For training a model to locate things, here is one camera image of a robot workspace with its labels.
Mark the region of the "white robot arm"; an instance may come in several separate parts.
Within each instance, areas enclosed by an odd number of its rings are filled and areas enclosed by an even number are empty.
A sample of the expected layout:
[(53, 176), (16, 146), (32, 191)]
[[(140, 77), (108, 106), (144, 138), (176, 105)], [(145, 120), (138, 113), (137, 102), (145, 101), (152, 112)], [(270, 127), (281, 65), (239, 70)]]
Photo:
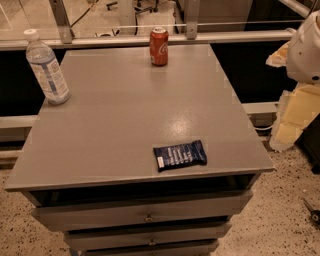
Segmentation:
[(280, 96), (269, 140), (274, 151), (285, 151), (320, 113), (320, 11), (311, 13), (266, 64), (285, 67), (297, 82), (292, 92)]

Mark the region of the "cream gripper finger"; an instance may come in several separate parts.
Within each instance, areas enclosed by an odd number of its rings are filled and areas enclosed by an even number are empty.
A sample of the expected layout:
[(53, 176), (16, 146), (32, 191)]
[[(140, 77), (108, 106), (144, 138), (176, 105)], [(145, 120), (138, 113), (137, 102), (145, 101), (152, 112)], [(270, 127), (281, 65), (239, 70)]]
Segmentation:
[(274, 151), (292, 147), (304, 129), (320, 114), (320, 86), (298, 83), (280, 97), (269, 145)]
[(289, 43), (286, 42), (278, 50), (268, 56), (266, 64), (272, 67), (285, 67), (287, 61), (287, 51)]

